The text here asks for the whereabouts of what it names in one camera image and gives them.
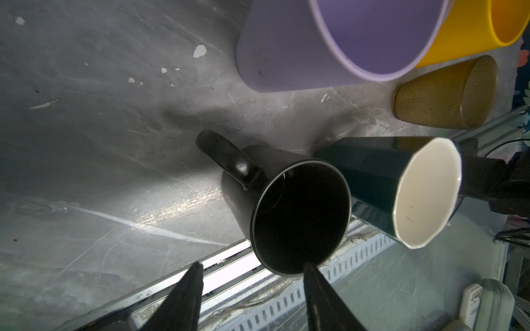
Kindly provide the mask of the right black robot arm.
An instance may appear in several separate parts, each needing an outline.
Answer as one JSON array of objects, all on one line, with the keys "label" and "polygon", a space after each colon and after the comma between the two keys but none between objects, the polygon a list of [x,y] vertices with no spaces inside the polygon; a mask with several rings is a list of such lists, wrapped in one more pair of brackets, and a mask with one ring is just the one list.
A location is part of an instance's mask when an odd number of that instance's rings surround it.
[{"label": "right black robot arm", "polygon": [[462,183],[458,196],[486,201],[501,215],[529,217],[529,150],[510,161],[477,156],[478,140],[458,143],[462,158]]}]

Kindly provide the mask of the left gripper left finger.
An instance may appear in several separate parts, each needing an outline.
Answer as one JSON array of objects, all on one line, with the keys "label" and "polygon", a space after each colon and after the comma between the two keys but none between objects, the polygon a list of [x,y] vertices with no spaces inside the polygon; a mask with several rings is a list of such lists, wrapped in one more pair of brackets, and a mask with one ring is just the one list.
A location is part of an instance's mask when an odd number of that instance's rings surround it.
[{"label": "left gripper left finger", "polygon": [[141,330],[198,330],[204,266],[194,262]]}]

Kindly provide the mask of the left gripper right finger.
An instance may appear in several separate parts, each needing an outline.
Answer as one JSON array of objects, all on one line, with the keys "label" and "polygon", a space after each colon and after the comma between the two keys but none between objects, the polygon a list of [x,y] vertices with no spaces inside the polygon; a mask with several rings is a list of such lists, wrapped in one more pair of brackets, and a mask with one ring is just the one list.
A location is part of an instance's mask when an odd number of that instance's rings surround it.
[{"label": "left gripper right finger", "polygon": [[304,265],[304,294],[309,330],[366,330],[312,262]]}]

